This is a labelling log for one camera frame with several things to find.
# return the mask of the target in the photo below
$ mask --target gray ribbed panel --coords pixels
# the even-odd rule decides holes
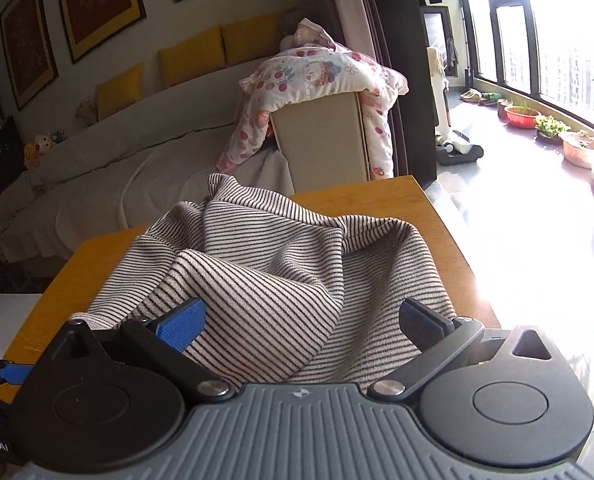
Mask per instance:
[[[253,384],[197,408],[177,438],[140,465],[95,480],[591,480],[573,462],[501,472],[460,462],[430,442],[407,408],[353,384]],[[15,480],[85,480],[35,465]]]

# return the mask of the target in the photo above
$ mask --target wooden table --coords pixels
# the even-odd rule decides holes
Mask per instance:
[[[457,244],[411,176],[298,193],[296,203],[329,216],[364,214],[413,224],[424,237],[457,314],[499,327],[490,304],[478,297],[475,276]],[[85,311],[119,260],[145,226],[91,238],[73,254],[28,316],[5,358],[34,363],[68,317]],[[16,389],[0,386],[0,398]]]
[[[412,176],[308,191],[292,199],[328,216],[360,214],[410,222],[424,237],[457,314],[474,317],[488,328],[499,327],[490,303],[478,296],[463,254]]]

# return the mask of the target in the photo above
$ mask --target white table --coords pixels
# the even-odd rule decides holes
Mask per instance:
[[[0,294],[0,357],[41,297],[41,294]]]

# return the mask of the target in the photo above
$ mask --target black cabinet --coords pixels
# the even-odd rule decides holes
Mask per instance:
[[[0,129],[0,193],[26,169],[24,145],[12,117],[2,121]]]

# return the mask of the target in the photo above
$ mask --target dark curtain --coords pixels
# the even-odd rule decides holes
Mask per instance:
[[[363,0],[363,7],[366,10],[368,26],[371,29],[371,36],[373,37],[373,47],[375,48],[375,56],[377,58],[375,61],[383,66],[392,68],[391,56],[388,53],[388,46],[386,45],[383,28],[379,21],[379,12],[377,11],[375,0]],[[408,161],[398,102],[395,102],[391,111],[388,113],[388,124],[391,128],[392,161],[394,163],[395,176],[406,175],[408,174]]]
[[[412,174],[422,187],[437,179],[435,160],[435,119],[433,88],[430,83],[430,69],[426,52],[426,36],[417,0],[365,0],[374,11],[375,41],[379,45],[381,62],[402,73],[408,80],[410,91],[397,99],[397,112],[393,113],[393,132],[397,131],[397,115],[403,134],[397,145],[397,165],[402,153],[407,160],[408,173]]]

